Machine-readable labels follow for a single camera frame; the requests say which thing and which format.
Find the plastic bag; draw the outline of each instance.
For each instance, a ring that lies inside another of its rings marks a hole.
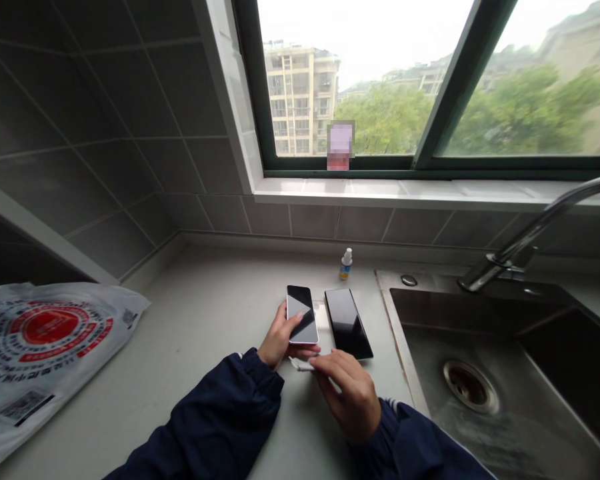
[[[96,283],[0,286],[0,462],[116,354],[149,304]]]

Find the tree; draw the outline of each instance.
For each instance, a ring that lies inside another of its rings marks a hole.
[[[477,89],[452,134],[445,155],[569,154],[582,150],[600,105],[600,72],[583,69],[566,83],[553,65],[538,65]],[[424,92],[378,82],[348,96],[335,112],[355,121],[356,155],[413,154],[433,108]]]
[[[476,90],[453,132],[446,155],[568,154],[582,150],[600,105],[600,74],[583,69],[559,83],[552,65],[506,77],[493,91]]]
[[[336,120],[355,121],[356,155],[414,153],[433,101],[407,85],[378,82],[347,97],[335,112]]]

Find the sink drain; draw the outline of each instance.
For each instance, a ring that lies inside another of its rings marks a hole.
[[[458,360],[449,360],[443,372],[451,392],[471,410],[479,413],[498,410],[498,397],[493,387],[476,368]]]

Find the sky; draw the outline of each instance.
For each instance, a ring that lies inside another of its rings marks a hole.
[[[549,28],[592,0],[518,0],[496,46],[538,48]],[[393,69],[453,52],[470,0],[258,0],[264,41],[284,40],[334,52],[339,90],[380,80]]]

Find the sink basin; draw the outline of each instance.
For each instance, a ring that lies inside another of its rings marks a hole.
[[[600,319],[555,285],[410,275],[379,282],[414,406],[498,478],[600,479]]]

